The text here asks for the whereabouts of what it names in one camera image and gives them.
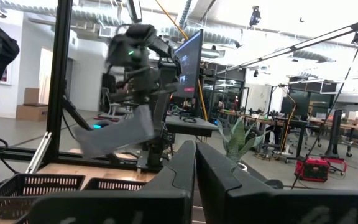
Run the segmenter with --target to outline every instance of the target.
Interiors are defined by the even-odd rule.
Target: black cable
[[[73,134],[73,132],[72,132],[71,129],[70,129],[70,126],[69,126],[68,123],[67,123],[67,120],[66,120],[66,117],[65,117],[65,114],[64,114],[64,113],[62,113],[62,118],[63,118],[63,122],[65,123],[65,125],[66,125],[66,127],[67,127],[67,130],[68,130],[68,132],[70,133],[70,135],[73,137],[74,140],[77,140],[77,138],[74,137],[74,134]]]
[[[8,147],[9,147],[8,143],[7,143],[5,140],[1,139],[1,138],[0,138],[0,142],[2,142],[2,143],[5,145],[5,148],[1,151],[2,153],[1,153],[1,158],[0,158],[0,160],[5,164],[5,166],[6,166],[10,171],[12,171],[14,174],[18,174],[18,171],[14,170],[14,169],[5,161],[5,159],[2,157],[3,152],[4,152],[6,149],[8,149]]]
[[[351,70],[352,70],[352,66],[353,66],[353,63],[354,63],[354,61],[355,61],[355,59],[356,59],[356,57],[357,57],[357,54],[358,54],[358,47],[357,47],[357,50],[356,50],[356,52],[355,52],[355,54],[354,54],[354,56],[353,56],[353,61],[352,61],[352,63],[351,63],[351,66],[350,66],[349,69],[347,70],[345,79],[343,80],[342,85],[341,85],[341,87],[340,87],[340,89],[339,89],[339,91],[338,91],[338,94],[335,96],[335,99],[334,99],[334,101],[333,101],[333,105],[332,105],[331,108],[329,109],[329,111],[328,111],[328,113],[327,113],[327,115],[326,115],[326,119],[324,120],[324,123],[321,125],[322,127],[325,127],[325,124],[326,124],[326,122],[327,122],[327,120],[328,120],[328,117],[329,117],[329,115],[331,114],[333,108],[335,107],[336,101],[338,100],[339,95],[340,95],[341,92],[342,92],[343,86],[345,85],[345,81],[347,80],[347,78],[348,78],[348,76],[349,76],[349,74],[350,74],[350,72],[351,72]],[[315,147],[315,145],[316,145],[316,143],[317,143],[317,141],[318,141],[318,139],[319,139],[319,137],[320,137],[320,135],[321,135],[321,133],[322,133],[322,130],[323,130],[323,129],[320,129],[320,130],[319,130],[319,132],[318,132],[318,134],[317,134],[317,136],[316,136],[316,140],[314,140],[314,143],[313,143],[312,147],[310,148],[309,153],[306,154],[305,159],[309,158],[309,155],[311,154],[312,150],[314,149],[314,147]],[[295,186],[296,182],[298,181],[298,179],[299,179],[299,175],[295,178],[295,181],[294,181],[293,184],[292,184],[291,190],[294,188],[294,186]]]

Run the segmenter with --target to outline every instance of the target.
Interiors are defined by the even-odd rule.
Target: monitor screen
[[[203,36],[203,30],[200,29],[175,51],[175,55],[179,58],[181,63],[181,75],[178,90],[173,93],[174,96],[185,98],[194,97],[198,74],[200,72]]]

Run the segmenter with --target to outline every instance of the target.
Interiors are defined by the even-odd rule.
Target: doorway
[[[40,74],[39,74],[39,103],[49,103],[50,76],[52,72],[53,52],[42,48],[40,57]]]

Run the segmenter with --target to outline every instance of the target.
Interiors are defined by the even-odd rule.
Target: cardboard box
[[[39,88],[24,89],[24,104],[39,103]]]
[[[46,121],[48,106],[17,105],[16,119],[23,121]]]

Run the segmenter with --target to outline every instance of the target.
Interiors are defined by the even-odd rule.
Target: red generator
[[[329,162],[325,159],[312,159],[299,156],[296,158],[295,175],[300,180],[326,182],[328,180]]]

